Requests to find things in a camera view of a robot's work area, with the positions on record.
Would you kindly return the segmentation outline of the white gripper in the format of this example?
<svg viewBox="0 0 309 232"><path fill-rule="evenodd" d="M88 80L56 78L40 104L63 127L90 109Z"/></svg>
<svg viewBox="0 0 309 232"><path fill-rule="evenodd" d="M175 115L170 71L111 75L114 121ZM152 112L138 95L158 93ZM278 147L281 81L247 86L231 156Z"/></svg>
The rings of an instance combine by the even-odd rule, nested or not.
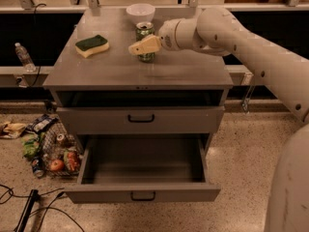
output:
<svg viewBox="0 0 309 232"><path fill-rule="evenodd" d="M149 35L128 47L128 52L131 55L142 55L158 52L161 46L167 50L179 51L180 47L177 44L176 32L181 20L171 19L166 20L158 30L158 36Z"/></svg>

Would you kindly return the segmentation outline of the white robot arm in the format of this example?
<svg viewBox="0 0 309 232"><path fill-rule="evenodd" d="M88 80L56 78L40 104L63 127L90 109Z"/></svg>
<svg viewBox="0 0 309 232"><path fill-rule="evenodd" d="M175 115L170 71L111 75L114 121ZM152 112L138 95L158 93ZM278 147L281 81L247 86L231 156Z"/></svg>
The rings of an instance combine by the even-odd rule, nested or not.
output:
<svg viewBox="0 0 309 232"><path fill-rule="evenodd" d="M156 36L132 44L132 55L190 49L233 54L304 123L284 144L276 165L264 232L309 232L309 60L246 29L222 7L167 20Z"/></svg>

